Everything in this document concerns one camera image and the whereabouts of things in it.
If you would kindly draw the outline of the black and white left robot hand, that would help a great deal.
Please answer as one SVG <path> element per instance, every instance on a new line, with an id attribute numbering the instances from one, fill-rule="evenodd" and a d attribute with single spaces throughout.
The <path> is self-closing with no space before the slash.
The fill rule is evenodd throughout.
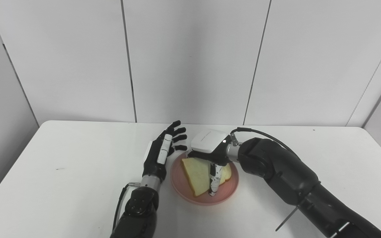
<path id="1" fill-rule="evenodd" d="M 150 143 L 147 158 L 144 161 L 142 176 L 151 175 L 157 177 L 162 183 L 167 174 L 165 164 L 167 158 L 175 151 L 187 151 L 184 144 L 175 145 L 177 142 L 185 141 L 188 138 L 186 128 L 181 127 L 181 121 L 172 122 L 159 136 Z"/>

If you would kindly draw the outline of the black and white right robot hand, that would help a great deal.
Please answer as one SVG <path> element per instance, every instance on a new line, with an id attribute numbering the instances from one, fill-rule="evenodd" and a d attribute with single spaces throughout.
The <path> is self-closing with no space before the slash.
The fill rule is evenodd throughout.
<path id="1" fill-rule="evenodd" d="M 237 161 L 239 143 L 234 143 L 230 134 L 216 130 L 205 130 L 191 141 L 188 158 L 195 161 L 195 169 L 188 172 L 193 178 L 198 175 L 202 184 L 207 184 L 210 196 L 215 196 L 218 188 L 229 178 L 226 167 Z"/>

